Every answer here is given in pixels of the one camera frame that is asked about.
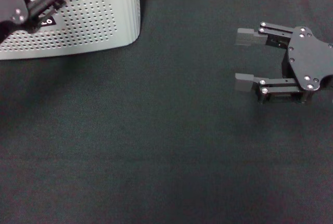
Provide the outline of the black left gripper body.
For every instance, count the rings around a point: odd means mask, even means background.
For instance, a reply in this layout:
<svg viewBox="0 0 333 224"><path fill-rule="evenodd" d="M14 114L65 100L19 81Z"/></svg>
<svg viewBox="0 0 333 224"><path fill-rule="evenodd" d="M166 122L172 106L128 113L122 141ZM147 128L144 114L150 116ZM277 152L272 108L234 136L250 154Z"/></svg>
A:
<svg viewBox="0 0 333 224"><path fill-rule="evenodd" d="M25 0L1 0L1 42L14 31L24 30L27 18Z"/></svg>

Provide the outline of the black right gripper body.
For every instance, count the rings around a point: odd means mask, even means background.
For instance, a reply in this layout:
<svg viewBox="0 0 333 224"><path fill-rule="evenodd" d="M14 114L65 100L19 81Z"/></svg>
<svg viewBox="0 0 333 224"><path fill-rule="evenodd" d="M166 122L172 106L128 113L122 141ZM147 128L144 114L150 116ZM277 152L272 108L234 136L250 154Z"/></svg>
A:
<svg viewBox="0 0 333 224"><path fill-rule="evenodd" d="M283 78L293 78L301 103L321 90L332 90L332 43L318 40L307 27L295 27L282 61Z"/></svg>

